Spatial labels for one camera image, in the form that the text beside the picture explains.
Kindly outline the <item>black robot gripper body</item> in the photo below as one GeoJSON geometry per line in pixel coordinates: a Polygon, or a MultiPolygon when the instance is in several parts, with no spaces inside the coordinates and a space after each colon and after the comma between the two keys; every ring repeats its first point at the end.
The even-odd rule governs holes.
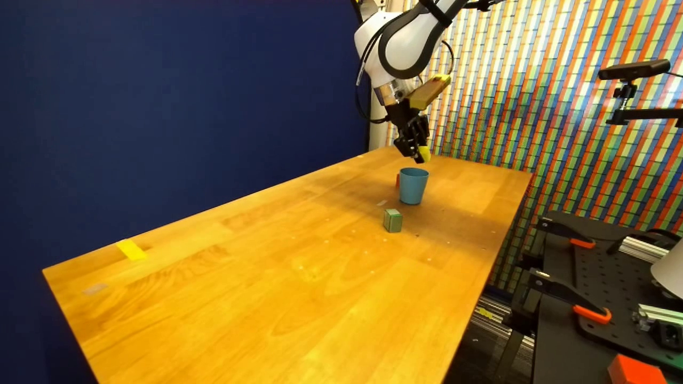
{"type": "Polygon", "coordinates": [[[426,118],[418,108],[412,108],[407,100],[391,105],[386,114],[389,122],[396,129],[394,144],[412,145],[418,154],[418,138],[429,137],[426,118]]]}

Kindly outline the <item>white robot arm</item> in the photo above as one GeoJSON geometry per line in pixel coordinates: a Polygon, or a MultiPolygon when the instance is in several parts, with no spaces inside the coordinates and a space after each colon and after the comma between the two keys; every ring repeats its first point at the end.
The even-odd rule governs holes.
{"type": "Polygon", "coordinates": [[[446,90],[449,75],[422,83],[415,78],[429,67],[444,29],[462,8],[487,11],[497,0],[418,0],[404,13],[389,13],[376,0],[350,0],[359,28],[355,46],[359,77],[366,75],[377,103],[379,122],[396,129],[393,145],[401,155],[422,164],[429,160],[429,123],[424,108],[446,90]]]}

